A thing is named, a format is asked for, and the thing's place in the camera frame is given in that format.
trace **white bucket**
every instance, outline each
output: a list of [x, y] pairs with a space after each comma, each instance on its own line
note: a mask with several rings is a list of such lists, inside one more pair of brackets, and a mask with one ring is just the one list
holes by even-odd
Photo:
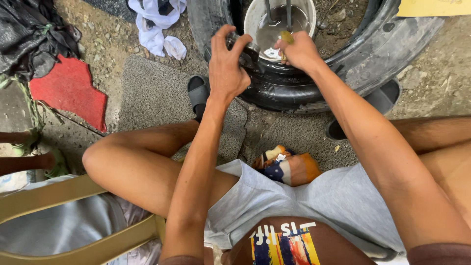
[[[270, 7], [274, 8], [277, 6], [285, 5], [286, 0], [270, 0]], [[312, 0], [291, 0], [291, 5], [299, 7], [308, 17], [311, 29], [308, 32], [309, 36], [314, 35], [316, 29], [316, 7]], [[245, 14], [244, 20], [244, 33], [249, 34], [253, 38], [253, 43], [257, 44], [256, 35], [257, 30], [263, 16], [267, 13], [267, 7], [265, 6], [264, 0], [253, 0]], [[279, 62], [281, 57], [278, 56], [278, 52], [273, 56], [267, 56], [264, 51], [260, 51], [260, 58]]]

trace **cardboard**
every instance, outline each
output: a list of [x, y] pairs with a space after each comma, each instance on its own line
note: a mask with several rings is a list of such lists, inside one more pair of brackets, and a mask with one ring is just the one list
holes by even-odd
[[398, 17], [471, 15], [471, 0], [402, 0]]

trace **beige chair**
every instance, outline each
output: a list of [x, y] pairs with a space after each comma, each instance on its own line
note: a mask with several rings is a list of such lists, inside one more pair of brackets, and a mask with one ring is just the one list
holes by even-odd
[[[88, 175], [0, 198], [0, 224], [16, 217], [106, 192]], [[1, 265], [99, 265], [150, 240], [165, 237], [165, 220], [151, 215], [87, 246], [51, 256], [22, 256], [0, 251]]]

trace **sandal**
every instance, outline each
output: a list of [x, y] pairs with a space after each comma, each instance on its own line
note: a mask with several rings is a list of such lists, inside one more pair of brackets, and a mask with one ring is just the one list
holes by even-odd
[[62, 152], [59, 149], [53, 149], [50, 152], [54, 155], [55, 164], [51, 171], [45, 171], [44, 175], [47, 178], [55, 178], [69, 174], [69, 170], [67, 169], [67, 163], [65, 162], [65, 158], [62, 155]]
[[[192, 82], [195, 82], [195, 78], [200, 78], [201, 80], [199, 81], [200, 82], [202, 81], [203, 84], [190, 91], [190, 84]], [[190, 80], [188, 80], [187, 91], [188, 91], [188, 97], [190, 98], [190, 102], [191, 102], [191, 108], [193, 109], [193, 112], [196, 113], [196, 110], [195, 110], [196, 105], [206, 104], [206, 101], [209, 97], [209, 94], [210, 94], [209, 78], [206, 76], [201, 76], [201, 75], [193, 75], [192, 77], [190, 77]]]
[[[390, 111], [399, 101], [401, 93], [401, 84], [396, 78], [393, 78], [380, 88], [364, 97], [364, 99], [384, 115]], [[347, 138], [336, 118], [327, 124], [325, 127], [325, 134], [327, 137], [335, 141], [340, 141]]]
[[17, 157], [24, 157], [31, 154], [32, 145], [36, 143], [39, 139], [39, 133], [36, 128], [28, 129], [25, 132], [30, 133], [30, 137], [24, 143], [12, 144], [13, 152]]

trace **red carpet piece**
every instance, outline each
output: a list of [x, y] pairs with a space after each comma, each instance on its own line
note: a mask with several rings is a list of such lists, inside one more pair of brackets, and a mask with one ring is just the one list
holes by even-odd
[[58, 56], [60, 62], [42, 78], [30, 81], [31, 96], [57, 109], [74, 112], [91, 126], [106, 132], [107, 96], [92, 86], [88, 64]]

